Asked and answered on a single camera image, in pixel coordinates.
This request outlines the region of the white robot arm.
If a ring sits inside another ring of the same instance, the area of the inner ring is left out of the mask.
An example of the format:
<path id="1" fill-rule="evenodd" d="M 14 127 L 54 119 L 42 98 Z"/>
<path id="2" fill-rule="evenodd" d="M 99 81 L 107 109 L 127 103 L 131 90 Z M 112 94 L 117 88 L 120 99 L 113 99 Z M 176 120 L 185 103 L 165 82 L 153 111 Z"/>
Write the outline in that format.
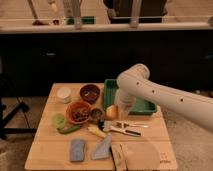
<path id="1" fill-rule="evenodd" d="M 142 98 L 213 132 L 213 99 L 154 83 L 149 76 L 150 71 L 144 64 L 135 64 L 119 74 L 114 104 L 120 114 L 129 111 L 136 98 Z"/>

